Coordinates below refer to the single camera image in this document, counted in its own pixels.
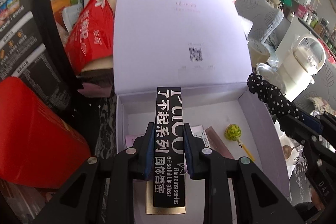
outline black polka dot scrunchie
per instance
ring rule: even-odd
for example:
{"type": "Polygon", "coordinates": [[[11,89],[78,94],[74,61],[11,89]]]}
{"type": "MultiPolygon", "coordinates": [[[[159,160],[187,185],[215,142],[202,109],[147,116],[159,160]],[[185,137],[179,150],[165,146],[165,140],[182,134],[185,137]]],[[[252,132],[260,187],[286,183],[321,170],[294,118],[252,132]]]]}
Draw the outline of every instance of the black polka dot scrunchie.
{"type": "Polygon", "coordinates": [[[303,121],[303,116],[293,102],[290,102],[275,85],[272,85],[261,75],[252,73],[247,86],[251,93],[256,93],[259,100],[267,104],[272,115],[280,118],[282,115],[292,115],[295,119],[303,121]]]}

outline red container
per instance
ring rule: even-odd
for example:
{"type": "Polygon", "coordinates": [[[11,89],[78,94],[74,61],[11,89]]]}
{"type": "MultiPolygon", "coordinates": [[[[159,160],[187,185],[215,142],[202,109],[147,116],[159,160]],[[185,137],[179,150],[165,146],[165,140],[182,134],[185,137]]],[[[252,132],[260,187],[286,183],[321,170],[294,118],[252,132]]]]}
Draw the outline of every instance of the red container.
{"type": "Polygon", "coordinates": [[[0,83],[0,178],[59,188],[88,157],[85,139],[19,78],[0,83]]]}

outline red snack bag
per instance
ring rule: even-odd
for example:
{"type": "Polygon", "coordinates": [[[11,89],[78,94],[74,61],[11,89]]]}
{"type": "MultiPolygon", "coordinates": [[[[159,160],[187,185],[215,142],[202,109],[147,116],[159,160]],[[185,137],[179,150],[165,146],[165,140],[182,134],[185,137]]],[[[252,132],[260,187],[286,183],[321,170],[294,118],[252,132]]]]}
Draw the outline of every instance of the red snack bag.
{"type": "Polygon", "coordinates": [[[113,54],[113,11],[107,0],[90,0],[71,31],[65,52],[76,75],[92,60],[113,54]]]}

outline qr code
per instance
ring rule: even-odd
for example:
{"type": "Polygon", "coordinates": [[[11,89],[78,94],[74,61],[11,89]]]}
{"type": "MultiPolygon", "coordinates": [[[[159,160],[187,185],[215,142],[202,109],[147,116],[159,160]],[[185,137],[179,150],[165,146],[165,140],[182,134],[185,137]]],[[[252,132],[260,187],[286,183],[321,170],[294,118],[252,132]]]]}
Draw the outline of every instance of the qr code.
{"type": "Polygon", "coordinates": [[[202,48],[189,48],[190,61],[203,61],[202,48]]]}

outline black lip gloss box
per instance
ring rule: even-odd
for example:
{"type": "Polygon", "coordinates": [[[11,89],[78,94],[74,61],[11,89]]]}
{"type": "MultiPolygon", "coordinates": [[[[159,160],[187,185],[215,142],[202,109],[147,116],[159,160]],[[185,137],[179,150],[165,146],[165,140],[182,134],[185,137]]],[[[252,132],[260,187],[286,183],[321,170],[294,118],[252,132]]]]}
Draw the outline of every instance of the black lip gloss box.
{"type": "Polygon", "coordinates": [[[181,88],[157,88],[153,206],[184,207],[181,88]]]}

